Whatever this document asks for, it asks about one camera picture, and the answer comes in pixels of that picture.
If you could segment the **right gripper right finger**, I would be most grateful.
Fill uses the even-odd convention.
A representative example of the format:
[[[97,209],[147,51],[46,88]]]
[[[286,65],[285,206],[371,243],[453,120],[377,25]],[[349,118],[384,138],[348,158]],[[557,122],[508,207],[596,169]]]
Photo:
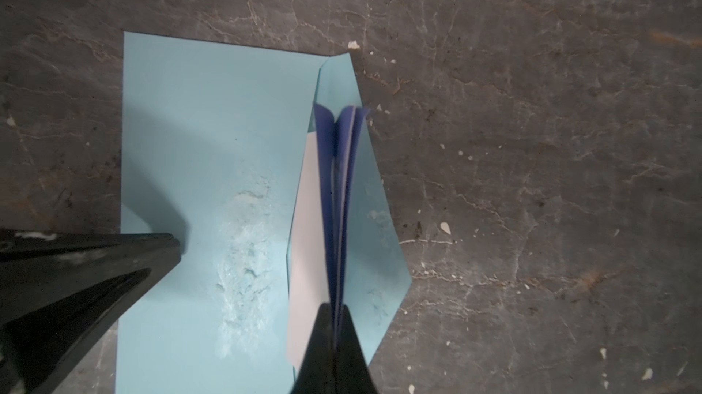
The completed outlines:
[[[340,328],[335,351],[336,393],[378,394],[365,361],[350,311],[341,311]]]

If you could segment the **white letter paper blue border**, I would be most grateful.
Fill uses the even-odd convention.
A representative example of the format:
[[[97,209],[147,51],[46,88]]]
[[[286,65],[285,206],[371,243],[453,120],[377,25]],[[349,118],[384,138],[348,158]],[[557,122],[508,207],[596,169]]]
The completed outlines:
[[[286,353],[296,372],[311,342],[318,309],[331,312],[332,348],[338,348],[347,264],[350,195],[367,110],[347,106],[334,115],[313,106],[290,233]]]

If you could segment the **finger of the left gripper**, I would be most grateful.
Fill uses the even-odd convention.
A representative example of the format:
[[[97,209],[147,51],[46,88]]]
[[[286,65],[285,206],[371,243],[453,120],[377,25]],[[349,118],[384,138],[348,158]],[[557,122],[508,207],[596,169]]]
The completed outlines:
[[[2,229],[2,392],[53,392],[181,254],[170,234]]]

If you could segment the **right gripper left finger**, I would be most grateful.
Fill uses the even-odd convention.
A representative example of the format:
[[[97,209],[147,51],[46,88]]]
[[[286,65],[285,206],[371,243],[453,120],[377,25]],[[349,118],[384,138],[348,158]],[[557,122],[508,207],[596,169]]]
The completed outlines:
[[[297,373],[292,394],[335,392],[334,330],[331,305],[321,304],[317,312],[305,357]]]

